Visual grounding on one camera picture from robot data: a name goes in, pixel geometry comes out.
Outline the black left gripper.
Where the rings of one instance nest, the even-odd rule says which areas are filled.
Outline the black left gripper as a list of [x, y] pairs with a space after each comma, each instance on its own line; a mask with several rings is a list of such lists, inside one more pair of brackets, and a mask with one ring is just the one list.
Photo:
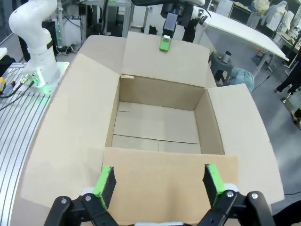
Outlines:
[[166, 18], [162, 39], [159, 49], [161, 51], [168, 51], [173, 38], [176, 22], [178, 25], [188, 25], [188, 4], [187, 3], [165, 3], [161, 9], [161, 16]]

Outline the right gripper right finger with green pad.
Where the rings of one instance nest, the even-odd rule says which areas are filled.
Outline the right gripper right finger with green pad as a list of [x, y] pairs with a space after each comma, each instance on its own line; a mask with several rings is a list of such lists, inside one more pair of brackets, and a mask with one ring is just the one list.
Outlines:
[[203, 183], [211, 209], [198, 223], [199, 226], [223, 226], [237, 219], [241, 226], [274, 226], [275, 222], [263, 193], [251, 191], [242, 195], [226, 189], [215, 164], [206, 164]]

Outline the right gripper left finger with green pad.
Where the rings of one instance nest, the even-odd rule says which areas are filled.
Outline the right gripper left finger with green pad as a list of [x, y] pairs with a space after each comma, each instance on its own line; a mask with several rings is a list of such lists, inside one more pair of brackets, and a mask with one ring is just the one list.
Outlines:
[[94, 226], [116, 226], [108, 212], [116, 185], [114, 168], [104, 166], [92, 193], [72, 200], [68, 196], [57, 197], [46, 218], [47, 226], [80, 226], [90, 222]]

